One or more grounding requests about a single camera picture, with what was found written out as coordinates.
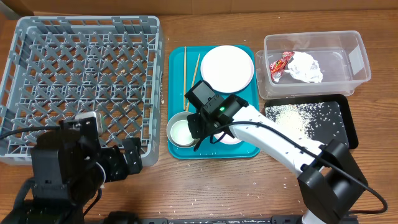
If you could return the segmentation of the small white bowl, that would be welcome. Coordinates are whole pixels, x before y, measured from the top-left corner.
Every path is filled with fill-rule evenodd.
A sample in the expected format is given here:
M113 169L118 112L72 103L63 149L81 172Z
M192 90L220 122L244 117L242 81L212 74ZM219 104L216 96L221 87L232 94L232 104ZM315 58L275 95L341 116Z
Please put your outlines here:
M241 142L240 139L238 138L232 138L230 135L225 134L224 137L224 132L220 132L218 134L215 134L214 137L217 138L217 140L220 140L223 144L228 144L228 145L233 145L233 144L238 144Z

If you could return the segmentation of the grey metal bowl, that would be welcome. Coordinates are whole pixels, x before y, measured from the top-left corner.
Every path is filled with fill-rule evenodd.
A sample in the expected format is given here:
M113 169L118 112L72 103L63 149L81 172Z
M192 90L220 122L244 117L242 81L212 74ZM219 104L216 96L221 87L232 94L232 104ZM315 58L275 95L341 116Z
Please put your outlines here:
M167 137L177 147L188 148L194 146L199 139L192 138L188 127L188 115L191 112L183 111L175 114L167 123Z

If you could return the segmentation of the large white plate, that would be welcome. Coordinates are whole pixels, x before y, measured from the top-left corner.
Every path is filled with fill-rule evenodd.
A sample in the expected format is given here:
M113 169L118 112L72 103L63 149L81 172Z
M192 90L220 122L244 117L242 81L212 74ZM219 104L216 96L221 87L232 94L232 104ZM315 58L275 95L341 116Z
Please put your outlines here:
M254 64L243 49L233 45L221 45L205 54L200 72L202 79L215 91L235 93L251 82Z

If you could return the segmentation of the wooden chopstick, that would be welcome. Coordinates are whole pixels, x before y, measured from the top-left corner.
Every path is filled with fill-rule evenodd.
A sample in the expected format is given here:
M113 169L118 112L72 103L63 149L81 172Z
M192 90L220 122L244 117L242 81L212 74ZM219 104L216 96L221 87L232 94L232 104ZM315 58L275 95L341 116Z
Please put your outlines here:
M183 55L183 110L186 110L186 99L185 93L187 89L187 47L184 46L184 55Z
M196 79L197 71L198 71L198 65L199 65L199 62L200 62L200 56L201 56L201 55L198 54L197 63L196 63L196 65L195 65L195 71L194 71L194 74L193 74L193 79L192 79L191 88L192 88L192 87L194 86L194 84L195 84L195 79ZM186 105L185 111L188 111L188 110L189 110L189 107L190 107L190 103L188 102L187 105Z

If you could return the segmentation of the red snack wrapper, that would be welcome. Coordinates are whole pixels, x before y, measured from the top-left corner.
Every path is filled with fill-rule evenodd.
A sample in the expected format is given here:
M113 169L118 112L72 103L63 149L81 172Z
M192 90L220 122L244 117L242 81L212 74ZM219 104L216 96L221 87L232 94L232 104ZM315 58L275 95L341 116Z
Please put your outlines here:
M290 59L294 56L294 52L284 52L282 57L277 61L270 64L271 78L274 82L278 82L282 77L286 65L289 63Z

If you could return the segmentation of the white tissue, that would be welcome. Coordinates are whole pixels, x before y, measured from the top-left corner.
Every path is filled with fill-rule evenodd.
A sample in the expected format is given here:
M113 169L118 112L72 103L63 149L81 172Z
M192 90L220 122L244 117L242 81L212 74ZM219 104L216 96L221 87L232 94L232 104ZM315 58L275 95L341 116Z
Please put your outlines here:
M318 61L305 52L294 52L285 67L285 72L293 79L304 83L321 83L323 80Z

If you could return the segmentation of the small white cup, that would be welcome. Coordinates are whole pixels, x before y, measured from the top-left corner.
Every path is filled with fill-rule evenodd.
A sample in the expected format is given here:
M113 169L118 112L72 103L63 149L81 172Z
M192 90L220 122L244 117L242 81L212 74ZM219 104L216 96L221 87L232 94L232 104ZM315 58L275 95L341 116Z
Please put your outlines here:
M180 147L188 147L194 142L187 120L176 121L170 130L173 142Z

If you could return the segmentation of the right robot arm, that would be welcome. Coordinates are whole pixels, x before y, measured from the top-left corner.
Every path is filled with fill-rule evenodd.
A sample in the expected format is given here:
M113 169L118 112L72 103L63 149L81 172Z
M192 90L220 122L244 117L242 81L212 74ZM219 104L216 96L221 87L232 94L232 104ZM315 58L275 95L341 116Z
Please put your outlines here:
M298 180L308 212L302 223L340 223L368 183L349 149L290 134L246 100L230 95L185 95L197 110L188 117L192 137L202 142L223 132L263 150Z

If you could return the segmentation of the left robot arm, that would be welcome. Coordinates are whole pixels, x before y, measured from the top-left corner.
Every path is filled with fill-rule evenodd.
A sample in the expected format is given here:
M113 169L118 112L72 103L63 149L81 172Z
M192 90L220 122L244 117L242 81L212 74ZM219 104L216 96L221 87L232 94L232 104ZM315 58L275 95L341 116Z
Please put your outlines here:
M3 223L84 223L105 183L143 168L139 138L103 149L93 128L49 127L31 156L34 175L20 188Z

